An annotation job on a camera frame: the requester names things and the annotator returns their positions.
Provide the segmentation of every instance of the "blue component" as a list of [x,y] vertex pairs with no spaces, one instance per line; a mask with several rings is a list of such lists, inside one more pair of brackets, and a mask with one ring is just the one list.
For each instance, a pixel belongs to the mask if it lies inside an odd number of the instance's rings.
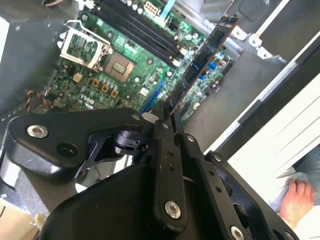
[[171,11],[172,7],[174,6],[176,0],[168,0],[167,4],[165,5],[161,15],[160,15],[160,18],[162,19],[166,19],[169,12]]
[[146,101],[145,105],[143,106],[143,108],[140,112],[141,114],[147,113],[150,111],[150,109],[152,108],[153,104],[155,103],[157,97],[159,96],[161,89],[164,86],[164,83],[165,83],[165,80],[161,79],[158,87],[156,88],[156,90],[154,90],[152,95],[149,97],[149,99]]
[[217,69],[217,65],[214,62],[210,62],[208,67],[213,71]]

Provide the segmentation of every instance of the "wire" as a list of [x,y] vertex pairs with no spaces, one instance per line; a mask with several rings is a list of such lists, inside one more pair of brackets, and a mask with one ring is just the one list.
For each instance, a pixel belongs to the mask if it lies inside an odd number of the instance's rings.
[[33,89],[29,89],[26,91],[26,101],[25,101],[25,107],[28,113],[32,113],[31,112],[31,106],[30,106],[30,102],[32,97],[36,96],[38,99],[40,99],[45,105],[47,105],[49,108],[53,108],[53,106],[48,102],[48,100],[46,100],[44,98],[44,94],[41,93],[37,93],[35,90]]

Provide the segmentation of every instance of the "green circuit board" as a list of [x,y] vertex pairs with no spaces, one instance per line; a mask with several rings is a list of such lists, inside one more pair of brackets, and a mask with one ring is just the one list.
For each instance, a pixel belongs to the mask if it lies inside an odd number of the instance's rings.
[[[140,6],[147,4],[145,0],[139,2]],[[159,10],[164,7],[157,1],[149,3],[153,3]],[[155,15],[150,15],[146,11],[142,15],[148,18],[151,24],[159,25]],[[84,11],[80,19],[85,28],[109,41],[114,52],[102,60],[103,70],[100,72],[68,59],[62,60],[50,93],[59,96],[59,104],[68,111],[129,107],[141,112],[155,90],[162,84],[154,104],[157,104],[158,100],[165,100],[206,39],[195,28],[170,13],[167,21],[174,21],[177,29],[173,31],[172,27],[167,25],[158,27],[172,35],[179,45],[188,51],[181,65],[173,69],[90,12]],[[67,53],[81,57],[88,63],[93,59],[96,50],[95,43],[73,36]],[[228,60],[232,61],[223,50],[219,51],[219,56],[215,60],[217,69],[208,68],[206,76],[199,79],[182,101],[184,123],[196,111],[196,106],[207,97],[205,94],[207,87],[215,79],[222,79],[221,61],[224,64]]]

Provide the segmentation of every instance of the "white panel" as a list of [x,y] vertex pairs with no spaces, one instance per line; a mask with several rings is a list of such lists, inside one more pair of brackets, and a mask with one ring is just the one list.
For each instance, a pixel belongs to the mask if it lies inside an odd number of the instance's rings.
[[0,37],[0,64],[1,64],[2,55],[5,50],[5,44],[7,40],[8,31],[9,31],[9,25],[10,24],[6,20],[0,17],[0,36],[1,36]]
[[230,159],[258,192],[320,143],[320,74]]

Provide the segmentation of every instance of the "blue pcie slot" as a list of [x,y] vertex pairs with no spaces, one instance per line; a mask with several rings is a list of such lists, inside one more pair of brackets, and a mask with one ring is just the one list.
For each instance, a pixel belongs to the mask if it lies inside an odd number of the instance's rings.
[[161,89],[164,86],[164,83],[165,83],[165,79],[161,79],[158,87],[156,88],[156,90],[154,90],[152,95],[149,97],[149,99],[146,101],[145,105],[143,106],[143,108],[140,112],[141,114],[147,113],[150,111],[150,109],[152,108],[153,104],[155,103],[157,97],[159,96]]

